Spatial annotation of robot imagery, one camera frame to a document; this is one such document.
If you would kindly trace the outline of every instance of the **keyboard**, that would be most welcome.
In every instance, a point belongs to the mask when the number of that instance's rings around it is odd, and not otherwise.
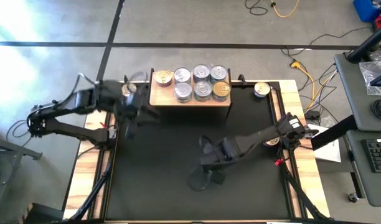
[[[362,145],[372,171],[381,172],[381,139],[365,139],[362,140]]]

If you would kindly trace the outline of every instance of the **tin can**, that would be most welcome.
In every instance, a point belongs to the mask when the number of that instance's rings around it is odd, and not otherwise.
[[[272,146],[275,146],[279,143],[279,138],[274,138],[274,139],[271,139],[269,141],[266,141],[263,143],[264,146],[268,146],[268,147],[272,147]]]
[[[214,84],[218,81],[225,81],[227,78],[228,72],[224,66],[216,65],[211,68],[210,82]]]
[[[126,83],[121,87],[121,93],[123,96],[129,96],[136,92],[136,85],[134,83]]]
[[[177,83],[174,87],[174,96],[180,103],[187,103],[192,99],[192,86],[188,83]]]
[[[174,72],[175,83],[189,83],[191,84],[191,72],[187,68],[178,68]]]
[[[195,84],[195,99],[197,101],[207,101],[210,99],[212,86],[207,81],[199,81]]]
[[[196,65],[193,68],[193,81],[195,83],[199,81],[208,81],[210,75],[210,69],[206,65]]]
[[[167,87],[172,83],[172,73],[169,70],[160,70],[154,73],[154,79],[161,87]]]
[[[267,94],[269,94],[271,91],[271,86],[269,86],[269,84],[267,83],[256,83],[254,85],[254,95],[259,97],[259,98],[263,98],[265,97]]]
[[[219,81],[213,86],[213,99],[218,102],[225,101],[230,93],[230,85],[227,82]]]

